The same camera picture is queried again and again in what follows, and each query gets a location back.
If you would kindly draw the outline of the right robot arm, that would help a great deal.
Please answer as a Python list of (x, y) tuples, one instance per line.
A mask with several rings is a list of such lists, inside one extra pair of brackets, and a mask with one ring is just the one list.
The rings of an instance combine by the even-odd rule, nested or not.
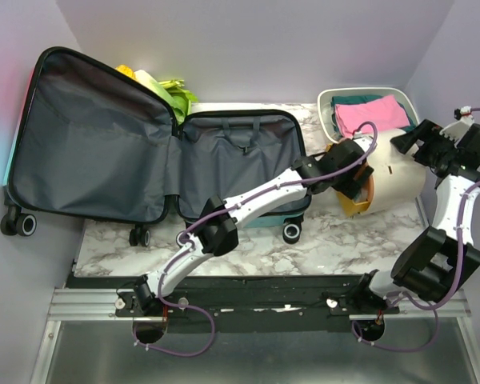
[(480, 194), (480, 124), (469, 113), (446, 127), (425, 119), (390, 143), (431, 169), (437, 178), (437, 205), (431, 225), (402, 252), (392, 270), (375, 272), (368, 286), (352, 293), (354, 308), (364, 314), (395, 295), (440, 306), (480, 267), (480, 250), (471, 235)]

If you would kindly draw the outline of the pink and teal kids suitcase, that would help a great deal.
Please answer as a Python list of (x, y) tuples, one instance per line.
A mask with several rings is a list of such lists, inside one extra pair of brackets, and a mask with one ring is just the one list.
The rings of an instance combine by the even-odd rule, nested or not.
[(216, 110), (177, 120), (169, 103), (65, 47), (38, 58), (3, 182), (5, 235), (31, 236), (38, 211), (149, 228), (176, 210), (196, 221), (212, 196), (277, 177), (306, 153), (284, 110)]

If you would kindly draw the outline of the white cylinder appliance orange lid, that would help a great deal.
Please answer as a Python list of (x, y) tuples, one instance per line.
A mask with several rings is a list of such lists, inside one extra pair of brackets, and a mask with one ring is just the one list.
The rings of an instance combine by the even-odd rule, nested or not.
[(372, 214), (399, 206), (420, 195), (426, 180), (426, 168), (414, 160), (416, 144), (401, 154), (390, 140), (403, 135), (400, 129), (383, 131), (378, 135), (377, 146), (367, 158), (374, 172), (362, 187), (360, 195), (349, 199), (337, 192), (337, 198), (346, 216)]

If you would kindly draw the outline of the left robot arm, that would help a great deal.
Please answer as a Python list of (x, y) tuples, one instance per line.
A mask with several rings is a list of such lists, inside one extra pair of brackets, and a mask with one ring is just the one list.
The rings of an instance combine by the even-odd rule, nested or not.
[(209, 198), (200, 218), (178, 236), (181, 247), (174, 256), (135, 281), (134, 307), (145, 316), (156, 314), (162, 300), (190, 272), (238, 246), (240, 229), (275, 208), (352, 181), (376, 145), (377, 139), (369, 135), (344, 139), (319, 159), (301, 157), (252, 190), (228, 198)]

